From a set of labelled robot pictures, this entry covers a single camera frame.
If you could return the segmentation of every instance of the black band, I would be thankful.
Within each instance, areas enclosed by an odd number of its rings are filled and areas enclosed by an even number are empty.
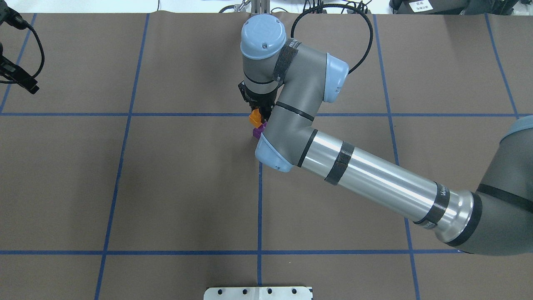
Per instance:
[[[313,130],[313,133],[309,137],[309,140],[307,141],[307,145],[305,146],[302,156],[300,156],[300,161],[298,161],[298,167],[302,167],[302,163],[305,160],[305,157],[307,156],[307,152],[309,151],[309,147],[311,147],[311,144],[313,143],[314,137],[317,136],[318,130]]]
[[[279,82],[281,85],[283,80],[285,80],[285,75],[287,70],[289,70],[290,64],[293,62],[294,57],[298,54],[298,46],[301,42],[297,41],[294,38],[289,38],[285,45],[279,51],[278,60],[276,61],[276,66],[274,67],[274,72],[272,73],[272,79]]]
[[[422,220],[413,222],[416,225],[420,225],[426,229],[435,228],[442,216],[444,216],[444,213],[448,208],[448,204],[450,203],[450,190],[439,183],[436,184],[437,195],[435,196],[435,201],[433,202],[433,206],[431,207],[430,211],[427,212],[427,215],[422,218]]]
[[[341,150],[337,155],[337,159],[333,164],[332,169],[329,171],[328,176],[324,179],[326,182],[333,185],[337,185],[339,180],[341,180],[344,172],[348,168],[348,163],[352,158],[353,150],[355,147],[345,141],[342,142]]]
[[[472,207],[472,215],[470,216],[470,220],[460,235],[451,242],[447,242],[446,245],[451,247],[462,245],[470,238],[472,233],[474,233],[475,229],[477,228],[479,220],[481,219],[481,213],[483,212],[483,204],[479,195],[472,193],[472,196],[474,197],[474,204]]]
[[[533,201],[526,198],[520,197],[518,195],[500,190],[490,185],[480,184],[478,186],[478,192],[487,194],[494,198],[498,198],[504,202],[507,202],[513,206],[526,210],[533,214]]]
[[[276,102],[276,105],[279,106],[279,107],[282,107],[282,108],[284,108],[286,110],[290,110],[291,112],[293,112],[293,113],[295,113],[297,115],[300,115],[300,116],[306,118],[307,120],[309,120],[311,122],[314,121],[314,117],[312,115],[310,115],[310,114],[308,114],[306,112],[303,112],[303,111],[299,110],[296,107],[292,107],[289,104],[285,104],[283,102],[278,101],[278,102]]]

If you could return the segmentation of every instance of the silver metal tube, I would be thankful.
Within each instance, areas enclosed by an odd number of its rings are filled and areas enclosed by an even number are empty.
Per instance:
[[[326,178],[341,145],[341,140],[318,132],[309,147],[302,168]],[[426,216],[437,193],[435,182],[359,148],[353,151],[338,184],[413,221],[419,221]]]

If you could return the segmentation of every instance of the blue joint cap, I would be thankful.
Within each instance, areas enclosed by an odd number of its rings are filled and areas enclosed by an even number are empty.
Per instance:
[[[263,134],[261,134],[257,148],[255,149],[255,157],[267,166],[284,173],[289,172],[293,167],[290,162],[272,147]]]
[[[285,26],[271,14],[249,18],[241,31],[240,50],[250,59],[265,59],[276,54],[287,41]]]
[[[326,54],[326,86],[324,87],[324,102],[333,103],[341,92],[346,76],[348,64],[331,54]]]
[[[509,128],[509,131],[504,135],[502,140],[515,132],[531,128],[533,128],[533,115],[520,118],[516,122],[514,122],[513,125],[511,125],[511,128]]]

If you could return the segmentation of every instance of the sticker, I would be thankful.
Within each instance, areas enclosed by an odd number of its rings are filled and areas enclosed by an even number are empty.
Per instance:
[[[409,5],[414,12],[430,11],[433,9],[429,0],[409,2]]]

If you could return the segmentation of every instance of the gray robot arm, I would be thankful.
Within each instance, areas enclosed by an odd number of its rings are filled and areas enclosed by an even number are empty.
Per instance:
[[[263,164],[313,172],[434,230],[464,252],[533,250],[533,116],[513,125],[475,193],[452,191],[312,127],[321,103],[340,92],[345,62],[287,39],[283,24],[268,14],[243,25],[241,51],[250,103],[273,104],[284,85],[255,152]]]

